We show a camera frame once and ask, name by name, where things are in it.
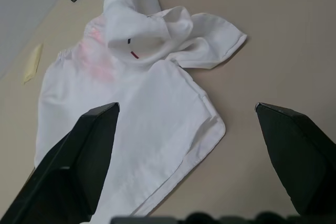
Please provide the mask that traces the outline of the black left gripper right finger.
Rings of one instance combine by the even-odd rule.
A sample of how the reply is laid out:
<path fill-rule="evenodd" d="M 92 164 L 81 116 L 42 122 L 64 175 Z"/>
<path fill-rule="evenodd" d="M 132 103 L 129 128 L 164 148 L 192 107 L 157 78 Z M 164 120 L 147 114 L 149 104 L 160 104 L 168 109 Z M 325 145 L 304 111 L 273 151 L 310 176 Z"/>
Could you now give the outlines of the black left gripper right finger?
<path fill-rule="evenodd" d="M 335 143 L 306 115 L 255 107 L 271 163 L 300 215 L 335 213 Z"/>

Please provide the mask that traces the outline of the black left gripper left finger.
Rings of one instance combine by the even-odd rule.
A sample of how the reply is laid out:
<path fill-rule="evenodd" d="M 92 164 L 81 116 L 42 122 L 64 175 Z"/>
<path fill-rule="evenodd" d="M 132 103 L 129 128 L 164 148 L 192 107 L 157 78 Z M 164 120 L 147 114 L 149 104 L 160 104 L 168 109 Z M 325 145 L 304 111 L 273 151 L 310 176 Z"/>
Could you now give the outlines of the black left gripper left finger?
<path fill-rule="evenodd" d="M 96 212 L 110 165 L 118 103 L 83 114 L 43 158 L 1 223 L 82 223 Z"/>

